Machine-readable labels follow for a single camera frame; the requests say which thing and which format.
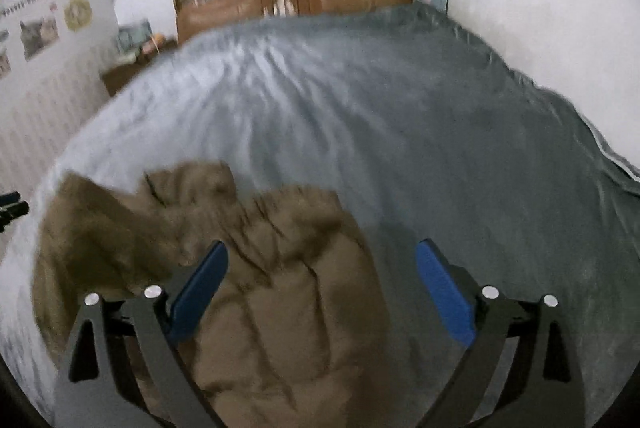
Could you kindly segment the brown puffer jacket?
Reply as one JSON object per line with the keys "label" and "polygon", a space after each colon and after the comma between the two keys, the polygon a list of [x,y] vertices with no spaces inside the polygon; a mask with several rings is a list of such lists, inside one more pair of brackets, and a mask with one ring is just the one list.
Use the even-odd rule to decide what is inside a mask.
{"label": "brown puffer jacket", "polygon": [[222,162],[142,177],[133,193],[65,175],[39,228],[32,305],[59,363],[80,300],[138,296],[215,243],[229,267],[178,350],[230,427],[379,427],[390,414],[388,312],[370,249],[334,192],[241,198]]}

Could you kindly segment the brown wooden nightstand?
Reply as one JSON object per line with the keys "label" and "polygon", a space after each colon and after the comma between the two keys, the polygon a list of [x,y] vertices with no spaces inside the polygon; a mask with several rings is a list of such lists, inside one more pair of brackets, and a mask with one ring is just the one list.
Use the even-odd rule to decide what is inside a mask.
{"label": "brown wooden nightstand", "polygon": [[170,39],[162,44],[158,50],[149,53],[140,53],[132,64],[115,66],[104,73],[100,74],[101,80],[106,88],[107,94],[114,97],[118,92],[129,84],[129,82],[137,76],[142,70],[151,65],[151,62],[158,55],[172,52],[178,47],[175,39]]}

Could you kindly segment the green clothes pile on nightstand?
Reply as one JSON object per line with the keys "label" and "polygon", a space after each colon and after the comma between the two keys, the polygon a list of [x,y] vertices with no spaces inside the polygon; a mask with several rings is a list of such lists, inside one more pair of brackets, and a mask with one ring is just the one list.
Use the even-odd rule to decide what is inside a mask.
{"label": "green clothes pile on nightstand", "polygon": [[119,54],[128,54],[132,50],[139,50],[152,36],[151,24],[142,19],[134,24],[126,24],[118,28],[116,45]]}

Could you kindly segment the small kitten wall sticker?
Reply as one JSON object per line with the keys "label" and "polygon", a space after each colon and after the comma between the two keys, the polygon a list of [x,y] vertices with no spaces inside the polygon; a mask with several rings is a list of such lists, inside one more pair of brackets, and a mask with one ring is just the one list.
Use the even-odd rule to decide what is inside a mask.
{"label": "small kitten wall sticker", "polygon": [[9,76],[11,73],[11,62],[6,50],[0,50],[0,79]]}

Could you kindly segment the yellow lion flower sticker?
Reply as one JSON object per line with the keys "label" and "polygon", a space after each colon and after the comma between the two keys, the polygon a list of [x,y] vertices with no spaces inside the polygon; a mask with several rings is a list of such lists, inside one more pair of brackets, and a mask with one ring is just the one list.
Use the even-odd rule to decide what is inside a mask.
{"label": "yellow lion flower sticker", "polygon": [[68,30],[77,32],[88,27],[93,10],[88,0],[69,0],[64,8],[64,19]]}

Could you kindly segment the grey bed blanket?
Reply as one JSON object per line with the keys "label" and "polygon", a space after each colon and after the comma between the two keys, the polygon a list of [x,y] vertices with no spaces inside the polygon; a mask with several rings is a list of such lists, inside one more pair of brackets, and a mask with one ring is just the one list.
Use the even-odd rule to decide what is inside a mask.
{"label": "grey bed blanket", "polygon": [[435,240],[477,281],[557,296],[597,422],[639,362],[639,165],[562,95],[426,6],[268,18],[196,36],[79,129],[29,197],[1,266],[1,352],[44,416],[55,371],[32,314],[38,229],[67,172],[130,191],[145,173],[222,160],[244,195],[336,192],[390,301],[398,422],[454,364],[414,249]]}

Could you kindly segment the grey cats wall sticker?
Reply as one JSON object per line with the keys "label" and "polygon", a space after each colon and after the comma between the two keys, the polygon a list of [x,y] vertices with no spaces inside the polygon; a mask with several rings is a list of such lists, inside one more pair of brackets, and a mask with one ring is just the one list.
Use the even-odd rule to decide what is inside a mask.
{"label": "grey cats wall sticker", "polygon": [[24,58],[31,60],[45,48],[58,41],[58,24],[54,16],[21,22],[21,41]]}

